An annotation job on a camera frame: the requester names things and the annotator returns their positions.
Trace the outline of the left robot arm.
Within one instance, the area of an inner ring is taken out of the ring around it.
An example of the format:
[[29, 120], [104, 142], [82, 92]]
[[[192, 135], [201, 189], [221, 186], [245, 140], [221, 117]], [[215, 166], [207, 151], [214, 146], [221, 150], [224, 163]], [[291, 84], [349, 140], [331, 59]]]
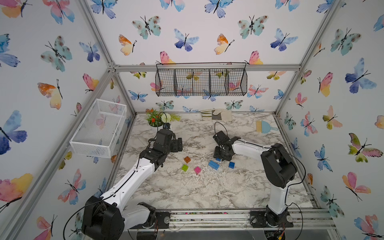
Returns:
[[126, 205], [142, 183], [162, 167], [170, 153], [183, 151], [183, 140], [168, 129], [157, 131], [128, 173], [100, 197], [85, 204], [82, 233], [93, 240], [118, 240], [123, 232], [141, 226], [156, 226], [156, 208], [141, 202], [131, 209]]

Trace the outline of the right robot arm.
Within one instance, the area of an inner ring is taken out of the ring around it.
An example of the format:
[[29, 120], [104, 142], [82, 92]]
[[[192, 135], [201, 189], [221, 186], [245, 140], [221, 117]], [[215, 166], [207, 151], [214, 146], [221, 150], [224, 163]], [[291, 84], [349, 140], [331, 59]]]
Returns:
[[234, 155], [242, 155], [263, 163], [264, 171], [271, 184], [269, 203], [264, 211], [251, 211], [250, 224], [253, 228], [294, 226], [286, 197], [289, 183], [294, 180], [297, 168], [291, 155], [282, 144], [262, 146], [246, 142], [240, 137], [229, 138], [224, 132], [214, 134], [217, 143], [214, 157], [224, 161], [232, 160]]

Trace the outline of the long light blue lego brick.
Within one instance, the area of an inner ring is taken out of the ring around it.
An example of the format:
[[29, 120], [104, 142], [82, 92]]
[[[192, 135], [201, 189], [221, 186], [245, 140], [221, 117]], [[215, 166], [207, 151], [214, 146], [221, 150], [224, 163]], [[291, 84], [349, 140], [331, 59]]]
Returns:
[[210, 161], [209, 162], [209, 167], [211, 167], [212, 169], [217, 171], [219, 169], [220, 165], [218, 163], [214, 162], [214, 161]]

